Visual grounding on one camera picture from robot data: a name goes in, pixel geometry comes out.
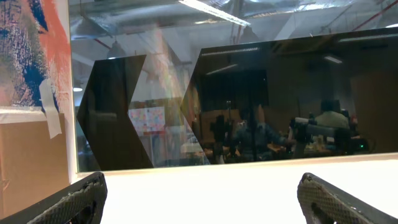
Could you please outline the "painted cardboard panel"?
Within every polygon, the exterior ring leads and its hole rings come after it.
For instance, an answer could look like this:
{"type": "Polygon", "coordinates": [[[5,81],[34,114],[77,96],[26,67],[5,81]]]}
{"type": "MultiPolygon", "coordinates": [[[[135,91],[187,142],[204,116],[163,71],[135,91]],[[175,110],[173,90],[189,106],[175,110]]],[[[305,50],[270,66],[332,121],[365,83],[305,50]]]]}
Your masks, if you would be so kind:
{"type": "Polygon", "coordinates": [[[1,1],[1,216],[70,183],[74,147],[68,2],[1,1]]]}

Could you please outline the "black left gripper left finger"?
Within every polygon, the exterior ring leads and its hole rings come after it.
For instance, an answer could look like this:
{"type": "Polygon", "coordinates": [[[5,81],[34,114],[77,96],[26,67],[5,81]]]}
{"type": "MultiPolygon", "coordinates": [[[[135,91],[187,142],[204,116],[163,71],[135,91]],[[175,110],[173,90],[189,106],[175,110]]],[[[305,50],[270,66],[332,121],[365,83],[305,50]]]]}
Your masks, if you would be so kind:
{"type": "Polygon", "coordinates": [[[94,172],[57,193],[1,220],[1,224],[100,224],[108,189],[94,172]]]}

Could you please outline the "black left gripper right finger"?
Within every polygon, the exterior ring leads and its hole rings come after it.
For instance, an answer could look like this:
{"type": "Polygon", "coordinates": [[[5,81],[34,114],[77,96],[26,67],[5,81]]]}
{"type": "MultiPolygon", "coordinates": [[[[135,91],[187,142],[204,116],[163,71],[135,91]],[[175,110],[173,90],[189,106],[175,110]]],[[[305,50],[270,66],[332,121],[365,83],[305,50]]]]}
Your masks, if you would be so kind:
{"type": "Polygon", "coordinates": [[[297,198],[307,224],[397,224],[397,218],[309,172],[298,184],[297,198]]]}

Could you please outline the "glass window partition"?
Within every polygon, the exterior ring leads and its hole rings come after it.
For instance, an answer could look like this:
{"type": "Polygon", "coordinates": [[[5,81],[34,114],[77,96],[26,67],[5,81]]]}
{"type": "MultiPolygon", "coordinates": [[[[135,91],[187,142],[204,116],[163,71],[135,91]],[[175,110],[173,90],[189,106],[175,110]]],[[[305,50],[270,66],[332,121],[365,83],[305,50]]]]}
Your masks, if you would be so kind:
{"type": "Polygon", "coordinates": [[[396,0],[70,1],[80,172],[397,151],[396,0]]]}

